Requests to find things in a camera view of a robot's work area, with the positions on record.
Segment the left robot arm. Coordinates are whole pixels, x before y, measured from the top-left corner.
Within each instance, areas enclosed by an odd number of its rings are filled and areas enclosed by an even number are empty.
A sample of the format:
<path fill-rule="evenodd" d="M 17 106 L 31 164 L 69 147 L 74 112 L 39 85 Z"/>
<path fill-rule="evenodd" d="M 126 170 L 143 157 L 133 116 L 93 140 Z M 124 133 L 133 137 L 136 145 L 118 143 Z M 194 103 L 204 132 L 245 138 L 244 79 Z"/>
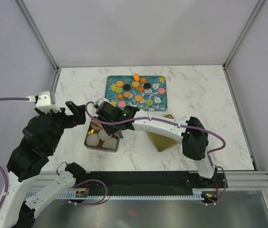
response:
<path fill-rule="evenodd" d="M 4 187 L 0 196 L 0 228 L 30 228 L 40 213 L 62 192 L 75 187 L 82 187 L 86 181 L 86 170 L 73 162 L 56 180 L 38 194 L 26 198 L 26 194 L 49 161 L 66 129 L 83 125 L 86 122 L 84 105 L 77 106 L 66 102 L 71 115 L 65 109 L 35 110 L 38 116 L 32 118 L 23 129 L 23 139 L 12 152 L 7 170 L 0 167 Z"/>

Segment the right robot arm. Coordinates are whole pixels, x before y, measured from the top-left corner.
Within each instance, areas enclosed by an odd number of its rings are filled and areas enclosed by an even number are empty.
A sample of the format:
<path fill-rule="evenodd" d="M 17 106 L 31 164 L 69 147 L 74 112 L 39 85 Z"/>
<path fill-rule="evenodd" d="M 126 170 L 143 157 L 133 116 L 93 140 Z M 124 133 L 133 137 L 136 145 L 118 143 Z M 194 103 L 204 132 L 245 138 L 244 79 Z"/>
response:
<path fill-rule="evenodd" d="M 216 171 L 206 149 L 210 131 L 200 121 L 191 117 L 188 121 L 178 121 L 152 115 L 134 106 L 115 107 L 107 101 L 95 105 L 96 115 L 108 134 L 118 131 L 146 131 L 163 135 L 182 144 L 182 153 L 193 160 L 198 169 L 199 182 L 211 187 L 217 180 Z"/>

